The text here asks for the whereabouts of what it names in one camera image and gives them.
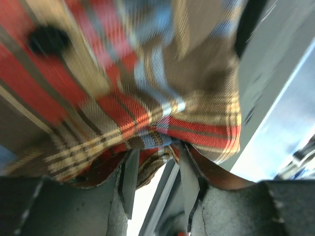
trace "plaid fabric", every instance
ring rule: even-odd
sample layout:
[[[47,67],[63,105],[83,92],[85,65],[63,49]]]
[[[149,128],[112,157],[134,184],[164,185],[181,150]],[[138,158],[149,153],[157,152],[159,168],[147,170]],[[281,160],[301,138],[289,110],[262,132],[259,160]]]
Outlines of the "plaid fabric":
[[[235,31],[242,0],[0,1],[0,169],[67,180],[143,149],[139,183],[175,139],[220,163],[239,149]],[[71,48],[40,57],[37,25]]]

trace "cloth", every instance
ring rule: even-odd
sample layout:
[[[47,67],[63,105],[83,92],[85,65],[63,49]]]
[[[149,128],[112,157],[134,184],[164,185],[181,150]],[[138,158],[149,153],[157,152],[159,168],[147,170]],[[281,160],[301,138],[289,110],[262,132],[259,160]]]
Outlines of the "cloth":
[[[0,1],[0,169],[59,181],[141,149],[138,186],[191,143],[220,163],[239,149],[234,41],[242,0]],[[27,46],[67,32],[61,57]]]

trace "button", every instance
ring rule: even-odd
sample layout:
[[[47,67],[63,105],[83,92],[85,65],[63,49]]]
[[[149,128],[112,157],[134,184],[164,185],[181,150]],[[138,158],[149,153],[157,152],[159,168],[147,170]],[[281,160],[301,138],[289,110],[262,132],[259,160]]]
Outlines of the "button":
[[[28,35],[28,46],[36,54],[59,56],[70,45],[68,34],[54,26],[38,26]]]

